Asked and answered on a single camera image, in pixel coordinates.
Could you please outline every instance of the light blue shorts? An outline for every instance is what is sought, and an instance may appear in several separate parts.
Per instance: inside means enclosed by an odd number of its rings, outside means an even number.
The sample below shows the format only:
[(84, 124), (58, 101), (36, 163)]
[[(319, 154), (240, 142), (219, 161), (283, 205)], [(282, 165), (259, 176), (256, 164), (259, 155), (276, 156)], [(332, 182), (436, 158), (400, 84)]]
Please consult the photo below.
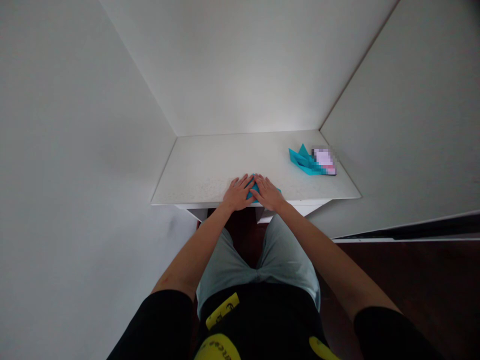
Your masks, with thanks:
[(320, 285), (314, 266), (278, 215), (266, 228), (256, 269), (240, 257), (229, 232), (223, 229), (196, 289), (198, 317), (205, 301), (213, 294), (235, 285), (260, 282), (299, 287), (310, 294), (320, 311)]

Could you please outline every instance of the left hand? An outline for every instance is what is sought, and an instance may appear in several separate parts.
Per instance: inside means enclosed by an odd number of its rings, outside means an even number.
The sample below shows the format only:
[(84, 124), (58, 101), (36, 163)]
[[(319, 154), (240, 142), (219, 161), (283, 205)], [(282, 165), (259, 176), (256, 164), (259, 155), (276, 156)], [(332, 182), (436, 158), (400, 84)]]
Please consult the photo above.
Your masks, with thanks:
[(248, 176), (248, 174), (243, 175), (239, 180), (238, 177), (234, 178), (225, 195), (223, 196), (222, 204), (228, 206), (231, 211), (237, 211), (245, 209), (248, 205), (255, 201), (255, 197), (252, 196), (247, 200), (247, 195), (249, 194), (250, 189), (254, 186), (255, 181), (249, 182), (254, 178), (253, 175)]

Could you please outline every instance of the black shirt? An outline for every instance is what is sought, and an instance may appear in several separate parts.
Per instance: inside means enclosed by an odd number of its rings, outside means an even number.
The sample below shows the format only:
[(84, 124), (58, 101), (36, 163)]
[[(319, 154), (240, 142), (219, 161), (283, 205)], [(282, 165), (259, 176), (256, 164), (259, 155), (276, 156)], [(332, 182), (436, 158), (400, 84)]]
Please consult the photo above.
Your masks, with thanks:
[[(108, 359), (188, 359), (192, 306), (179, 291), (151, 294)], [(394, 310), (363, 309), (353, 324), (365, 359), (442, 359)], [(295, 286), (270, 283), (233, 286), (211, 296), (202, 308), (193, 357), (337, 359), (328, 348), (311, 296)]]

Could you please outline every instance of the hand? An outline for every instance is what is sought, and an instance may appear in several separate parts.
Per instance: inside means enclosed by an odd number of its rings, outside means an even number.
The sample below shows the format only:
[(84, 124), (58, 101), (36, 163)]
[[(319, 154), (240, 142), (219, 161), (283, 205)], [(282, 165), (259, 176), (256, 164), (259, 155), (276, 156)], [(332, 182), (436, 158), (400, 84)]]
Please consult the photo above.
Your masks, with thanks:
[(250, 189), (253, 197), (255, 197), (255, 199), (257, 199), (266, 209), (278, 212), (278, 209), (282, 204), (287, 202), (282, 193), (272, 184), (268, 177), (264, 178), (262, 175), (256, 174), (255, 182), (258, 185), (260, 193)]
[(255, 181), (249, 182), (253, 179), (253, 174), (247, 177), (248, 174), (243, 175), (239, 180), (238, 177), (234, 178), (225, 195), (223, 196), (222, 204), (228, 206), (232, 212), (236, 210), (245, 209), (248, 205), (255, 201), (255, 198), (252, 196), (247, 200), (247, 195), (249, 190), (254, 186)]

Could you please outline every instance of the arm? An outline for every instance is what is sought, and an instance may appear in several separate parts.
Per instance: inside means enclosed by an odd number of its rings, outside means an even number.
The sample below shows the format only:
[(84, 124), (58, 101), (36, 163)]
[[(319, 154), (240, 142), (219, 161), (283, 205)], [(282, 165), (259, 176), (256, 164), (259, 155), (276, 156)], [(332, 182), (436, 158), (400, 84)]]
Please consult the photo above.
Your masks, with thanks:
[(253, 196), (267, 209), (280, 215), (301, 247), (336, 295), (350, 320), (367, 307), (384, 307), (400, 312), (380, 287), (332, 240), (290, 205), (270, 182), (255, 175), (260, 194)]
[(252, 178), (252, 175), (247, 177), (245, 174), (240, 181), (237, 177), (230, 183), (223, 202), (175, 256), (156, 283), (152, 294), (160, 290), (178, 290), (193, 301), (202, 274), (230, 215), (255, 201), (253, 196), (246, 200), (249, 189), (255, 184), (254, 181), (248, 184)]

